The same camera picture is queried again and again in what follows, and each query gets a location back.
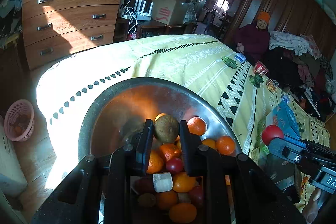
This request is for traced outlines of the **blue tissue pack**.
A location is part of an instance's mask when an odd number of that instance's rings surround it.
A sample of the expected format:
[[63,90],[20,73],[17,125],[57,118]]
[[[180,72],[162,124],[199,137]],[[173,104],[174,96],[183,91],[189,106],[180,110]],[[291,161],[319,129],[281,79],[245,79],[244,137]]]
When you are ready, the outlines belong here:
[[242,53],[236,53],[234,58],[235,58],[235,60],[237,60],[238,62],[241,62],[241,63],[246,61],[246,57]]

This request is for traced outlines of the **person in purple jacket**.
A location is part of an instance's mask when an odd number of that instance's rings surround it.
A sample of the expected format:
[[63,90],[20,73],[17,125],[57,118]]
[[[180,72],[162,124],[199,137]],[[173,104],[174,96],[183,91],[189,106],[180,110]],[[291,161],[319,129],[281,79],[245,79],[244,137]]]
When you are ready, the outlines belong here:
[[269,47],[269,21],[270,14],[262,11],[254,23],[239,28],[235,33],[236,51],[243,54],[251,65],[255,65]]

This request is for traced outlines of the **green leaf vegetable right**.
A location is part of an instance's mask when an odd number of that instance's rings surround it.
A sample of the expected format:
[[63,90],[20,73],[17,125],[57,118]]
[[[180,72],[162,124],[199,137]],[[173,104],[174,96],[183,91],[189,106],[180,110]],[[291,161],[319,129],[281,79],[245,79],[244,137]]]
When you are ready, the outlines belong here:
[[228,67],[230,67],[232,69],[236,69],[238,67],[237,62],[235,60],[232,60],[231,58],[229,58],[227,56],[223,56],[222,61],[225,63],[225,65],[227,65]]

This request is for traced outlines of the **pile of clothes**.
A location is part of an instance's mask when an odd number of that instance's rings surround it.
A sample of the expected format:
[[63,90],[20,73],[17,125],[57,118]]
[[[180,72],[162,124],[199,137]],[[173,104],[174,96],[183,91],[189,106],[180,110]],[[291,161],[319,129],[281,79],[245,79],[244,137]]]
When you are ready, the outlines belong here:
[[267,76],[288,89],[308,114],[324,122],[334,112],[333,69],[312,35],[272,31],[261,62]]

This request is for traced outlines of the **brown kiwi fruit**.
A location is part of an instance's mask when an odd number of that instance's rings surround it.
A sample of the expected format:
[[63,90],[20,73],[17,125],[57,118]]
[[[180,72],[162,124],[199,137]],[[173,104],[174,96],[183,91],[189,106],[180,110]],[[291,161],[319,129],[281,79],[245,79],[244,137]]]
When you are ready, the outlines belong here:
[[154,136],[161,143],[174,143],[179,135],[179,122],[171,115],[163,115],[154,122]]

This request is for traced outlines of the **red tomato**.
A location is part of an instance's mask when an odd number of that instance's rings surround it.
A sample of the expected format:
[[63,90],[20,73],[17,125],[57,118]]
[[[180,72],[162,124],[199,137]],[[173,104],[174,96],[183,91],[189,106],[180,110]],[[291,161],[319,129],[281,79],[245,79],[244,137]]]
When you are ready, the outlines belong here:
[[274,138],[284,138],[282,130],[277,125],[267,126],[261,134],[263,143],[268,146]]

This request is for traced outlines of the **wooden wardrobe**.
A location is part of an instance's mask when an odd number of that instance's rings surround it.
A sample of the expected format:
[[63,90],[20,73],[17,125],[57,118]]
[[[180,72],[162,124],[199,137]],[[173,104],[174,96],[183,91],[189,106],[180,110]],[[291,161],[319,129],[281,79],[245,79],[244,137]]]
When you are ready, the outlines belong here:
[[241,0],[223,43],[232,46],[236,30],[254,22],[261,11],[270,14],[268,30],[312,35],[321,53],[331,60],[335,24],[315,0]]

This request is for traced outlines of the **wooden chest of drawers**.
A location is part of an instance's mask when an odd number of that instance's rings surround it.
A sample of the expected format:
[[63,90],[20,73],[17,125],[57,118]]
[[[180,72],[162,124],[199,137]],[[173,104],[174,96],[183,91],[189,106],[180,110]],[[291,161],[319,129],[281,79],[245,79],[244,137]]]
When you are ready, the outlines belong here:
[[111,44],[121,0],[23,0],[23,42],[30,69]]

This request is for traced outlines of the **orange snack packet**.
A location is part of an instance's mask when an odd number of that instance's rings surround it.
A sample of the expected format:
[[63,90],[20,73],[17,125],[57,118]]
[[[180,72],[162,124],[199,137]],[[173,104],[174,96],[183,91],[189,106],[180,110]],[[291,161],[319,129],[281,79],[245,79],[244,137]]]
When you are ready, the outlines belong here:
[[276,84],[271,79],[266,81],[266,87],[272,94],[276,94]]

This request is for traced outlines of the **steel round bowl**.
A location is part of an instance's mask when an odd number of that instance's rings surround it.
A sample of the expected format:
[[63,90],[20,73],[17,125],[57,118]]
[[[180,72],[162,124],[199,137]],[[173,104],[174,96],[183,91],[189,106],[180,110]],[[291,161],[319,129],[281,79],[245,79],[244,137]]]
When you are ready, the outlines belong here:
[[169,114],[178,121],[200,117],[206,123],[203,139],[235,134],[228,122],[203,98],[189,89],[150,77],[121,81],[103,91],[92,103],[81,125],[78,157],[112,154],[131,143],[148,119]]

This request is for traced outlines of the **green leaf vegetable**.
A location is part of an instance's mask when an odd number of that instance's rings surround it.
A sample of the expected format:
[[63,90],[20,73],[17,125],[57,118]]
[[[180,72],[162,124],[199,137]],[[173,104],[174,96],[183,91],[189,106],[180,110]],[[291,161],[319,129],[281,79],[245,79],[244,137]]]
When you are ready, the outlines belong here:
[[229,58],[227,56],[223,56],[222,61],[225,63],[225,65],[227,65],[228,67],[230,67],[232,69],[236,69],[238,67],[237,62],[235,60],[232,60],[231,58]]
[[262,75],[255,73],[254,75],[249,75],[249,82],[256,88],[259,88],[264,82]]

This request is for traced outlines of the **pink plastic basket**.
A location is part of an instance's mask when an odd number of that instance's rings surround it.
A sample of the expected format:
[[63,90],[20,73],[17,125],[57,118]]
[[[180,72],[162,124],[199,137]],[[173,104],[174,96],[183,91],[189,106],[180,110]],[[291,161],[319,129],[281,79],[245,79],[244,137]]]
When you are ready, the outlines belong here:
[[34,109],[28,100],[17,100],[5,115],[4,129],[11,141],[26,141],[33,134]]

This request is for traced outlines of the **white wifi router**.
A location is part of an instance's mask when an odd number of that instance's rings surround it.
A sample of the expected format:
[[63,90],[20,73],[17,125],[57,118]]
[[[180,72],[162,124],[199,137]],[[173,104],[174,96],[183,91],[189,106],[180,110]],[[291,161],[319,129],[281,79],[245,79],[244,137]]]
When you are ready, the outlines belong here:
[[131,9],[132,18],[138,21],[150,21],[151,13],[153,10],[153,2],[147,2],[143,0],[136,0],[134,7]]

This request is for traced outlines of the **black product box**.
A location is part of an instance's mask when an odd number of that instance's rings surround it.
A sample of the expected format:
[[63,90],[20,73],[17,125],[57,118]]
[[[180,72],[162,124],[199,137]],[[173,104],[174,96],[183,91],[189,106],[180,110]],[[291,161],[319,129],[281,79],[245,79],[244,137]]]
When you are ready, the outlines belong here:
[[293,163],[269,154],[266,157],[264,172],[291,203],[300,202],[301,173]]

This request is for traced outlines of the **yellow patterned bed blanket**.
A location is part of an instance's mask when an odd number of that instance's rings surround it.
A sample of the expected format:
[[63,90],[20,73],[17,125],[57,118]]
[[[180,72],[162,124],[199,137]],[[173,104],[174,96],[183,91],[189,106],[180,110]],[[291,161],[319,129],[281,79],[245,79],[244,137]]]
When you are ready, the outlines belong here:
[[94,100],[135,77],[168,80],[201,96],[227,120],[243,152],[254,156],[257,124],[285,93],[270,91],[266,83],[254,87],[249,63],[232,69],[223,57],[235,53],[211,36],[162,35],[96,47],[54,64],[37,84],[37,105],[56,153],[47,187],[55,188],[78,163],[80,127]]

